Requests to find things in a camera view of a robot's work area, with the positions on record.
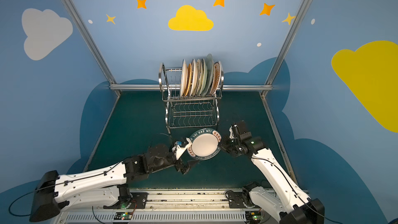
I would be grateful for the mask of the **white plate dark lettered rim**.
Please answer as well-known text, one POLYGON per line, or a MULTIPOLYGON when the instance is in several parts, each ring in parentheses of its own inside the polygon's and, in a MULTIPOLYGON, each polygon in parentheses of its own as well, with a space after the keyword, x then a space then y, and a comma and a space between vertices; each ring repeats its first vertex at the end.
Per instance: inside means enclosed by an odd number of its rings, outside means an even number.
POLYGON ((219 143, 221 134, 214 129, 204 128, 196 131, 189 137, 191 146, 188 154, 197 160, 208 160, 216 156, 220 151, 219 143))

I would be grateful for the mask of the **chrome wire dish rack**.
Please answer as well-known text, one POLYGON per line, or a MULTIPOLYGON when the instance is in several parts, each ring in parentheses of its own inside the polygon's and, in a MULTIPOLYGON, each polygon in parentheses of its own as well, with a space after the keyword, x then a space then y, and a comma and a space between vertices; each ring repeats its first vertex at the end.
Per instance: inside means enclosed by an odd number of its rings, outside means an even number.
POLYGON ((217 88, 209 96, 181 96, 181 76, 183 69, 166 68, 161 63, 159 87, 165 105, 165 126, 168 134, 172 129, 214 128, 220 123, 219 101, 222 98, 224 83, 223 68, 220 67, 217 88))

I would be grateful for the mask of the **orange sunburst plate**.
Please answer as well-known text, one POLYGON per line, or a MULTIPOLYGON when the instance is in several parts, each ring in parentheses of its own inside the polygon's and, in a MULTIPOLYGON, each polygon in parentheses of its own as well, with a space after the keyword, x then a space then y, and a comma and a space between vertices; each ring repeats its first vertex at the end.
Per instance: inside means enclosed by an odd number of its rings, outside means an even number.
POLYGON ((221 65, 220 62, 218 61, 214 64, 214 76, 209 95, 214 95, 216 93, 217 88, 220 84, 220 79, 221 79, 221 65))
POLYGON ((197 88, 197 81, 198 81, 198 65, 195 59, 192 60, 192 80, 191 80, 191 89, 190 89, 190 96, 194 96, 196 88, 197 88))

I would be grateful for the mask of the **cream floral plate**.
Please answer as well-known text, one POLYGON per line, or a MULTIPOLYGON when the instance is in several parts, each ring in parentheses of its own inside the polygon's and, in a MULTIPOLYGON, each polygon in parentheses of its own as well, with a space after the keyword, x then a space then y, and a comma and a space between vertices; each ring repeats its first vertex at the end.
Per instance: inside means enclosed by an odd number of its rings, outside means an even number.
POLYGON ((197 67, 198 67, 198 76, 197 76, 197 85, 196 85, 195 96, 198 96, 200 94, 199 91, 202 86, 202 74, 203 74, 202 59, 197 60, 197 67))

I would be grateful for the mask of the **large pale green plate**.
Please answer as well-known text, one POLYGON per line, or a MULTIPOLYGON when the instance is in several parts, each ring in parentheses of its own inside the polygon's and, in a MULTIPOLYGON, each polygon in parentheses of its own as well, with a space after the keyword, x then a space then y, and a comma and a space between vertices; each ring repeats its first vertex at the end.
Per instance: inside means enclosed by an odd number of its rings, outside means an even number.
POLYGON ((202 90, 202 96, 208 95, 208 90, 210 88, 210 85, 212 83, 212 77, 213 77, 213 70, 214 70, 214 61, 212 54, 208 54, 206 59, 206 66, 207 66, 207 75, 206 75, 206 84, 204 84, 204 89, 202 90))

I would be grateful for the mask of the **pale green flower plate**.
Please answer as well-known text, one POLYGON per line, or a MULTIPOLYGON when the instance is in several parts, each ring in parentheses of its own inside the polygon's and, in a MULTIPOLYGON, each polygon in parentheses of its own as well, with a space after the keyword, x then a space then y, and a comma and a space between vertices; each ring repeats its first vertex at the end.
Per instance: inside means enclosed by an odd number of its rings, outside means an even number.
POLYGON ((205 59, 202 59, 202 79, 201 79, 201 87, 198 91, 198 95, 202 95, 203 90, 205 89, 207 79, 207 65, 205 59))

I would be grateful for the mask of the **yellow woven round plate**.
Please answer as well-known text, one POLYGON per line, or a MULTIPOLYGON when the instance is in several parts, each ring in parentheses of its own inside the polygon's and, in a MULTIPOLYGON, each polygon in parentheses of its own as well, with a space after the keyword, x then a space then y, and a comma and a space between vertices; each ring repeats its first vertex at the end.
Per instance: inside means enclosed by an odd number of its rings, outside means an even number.
POLYGON ((189 96, 189 94, 190 94, 190 90, 191 90, 191 86, 192 86, 192 77, 193 77, 193 65, 192 65, 192 63, 190 63, 188 66, 188 72, 187 72, 187 81, 186 81, 187 84, 186 84, 186 88, 185 88, 183 96, 189 96))

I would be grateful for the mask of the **white plate black cloud line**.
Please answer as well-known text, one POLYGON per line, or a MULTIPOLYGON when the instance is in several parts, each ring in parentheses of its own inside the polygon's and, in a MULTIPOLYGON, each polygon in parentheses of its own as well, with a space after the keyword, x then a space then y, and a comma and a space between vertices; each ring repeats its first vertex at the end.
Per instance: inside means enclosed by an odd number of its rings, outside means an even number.
POLYGON ((181 70, 181 81, 180 81, 180 97, 184 96, 184 92, 186 89, 186 80, 187 80, 187 65, 186 61, 182 62, 182 70, 181 70))

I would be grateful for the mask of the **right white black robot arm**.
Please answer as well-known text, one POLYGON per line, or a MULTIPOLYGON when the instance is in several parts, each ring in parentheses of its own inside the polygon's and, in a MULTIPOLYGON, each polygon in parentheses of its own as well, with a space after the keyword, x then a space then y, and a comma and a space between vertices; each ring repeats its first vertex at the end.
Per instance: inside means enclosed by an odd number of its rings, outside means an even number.
POLYGON ((244 121, 231 125, 230 135, 220 142, 220 148, 233 157, 247 155, 262 172, 276 195, 268 193, 254 182, 241 193, 227 193, 231 208, 259 207, 280 224, 323 224, 324 205, 311 199, 280 166, 272 151, 260 137, 253 137, 244 121))

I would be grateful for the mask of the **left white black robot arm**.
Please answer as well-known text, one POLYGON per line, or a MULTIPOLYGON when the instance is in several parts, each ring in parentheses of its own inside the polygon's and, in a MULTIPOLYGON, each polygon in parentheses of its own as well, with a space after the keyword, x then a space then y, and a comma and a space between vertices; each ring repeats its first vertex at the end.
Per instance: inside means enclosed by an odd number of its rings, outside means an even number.
POLYGON ((43 175, 34 191, 29 221, 42 222, 56 217, 63 209, 72 207, 77 201, 74 197, 86 196, 96 189, 115 187, 117 195, 106 199, 105 196, 90 197, 88 204, 102 204, 106 208, 120 206, 130 200, 127 191, 129 184, 145 180, 150 174, 168 168, 175 168, 183 175, 187 174, 198 161, 184 163, 181 159, 186 147, 173 149, 164 144, 148 149, 146 153, 134 155, 108 166, 79 174, 60 175, 58 171, 49 171, 43 175))

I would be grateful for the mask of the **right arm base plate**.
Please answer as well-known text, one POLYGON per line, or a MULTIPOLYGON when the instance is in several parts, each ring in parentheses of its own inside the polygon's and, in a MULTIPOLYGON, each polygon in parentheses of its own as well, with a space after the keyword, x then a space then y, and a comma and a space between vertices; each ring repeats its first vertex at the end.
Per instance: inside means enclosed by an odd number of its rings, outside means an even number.
POLYGON ((225 196, 229 203, 229 208, 260 208, 255 205, 249 196, 252 191, 231 191, 228 190, 225 192, 225 196))

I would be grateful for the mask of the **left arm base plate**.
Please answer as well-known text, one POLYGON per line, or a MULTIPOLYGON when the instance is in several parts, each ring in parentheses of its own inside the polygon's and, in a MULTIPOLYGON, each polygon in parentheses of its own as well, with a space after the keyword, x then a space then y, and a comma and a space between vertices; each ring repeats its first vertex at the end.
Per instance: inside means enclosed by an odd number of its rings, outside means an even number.
POLYGON ((129 197, 117 201, 111 206, 103 206, 103 209, 144 209, 148 193, 146 192, 133 192, 129 197))

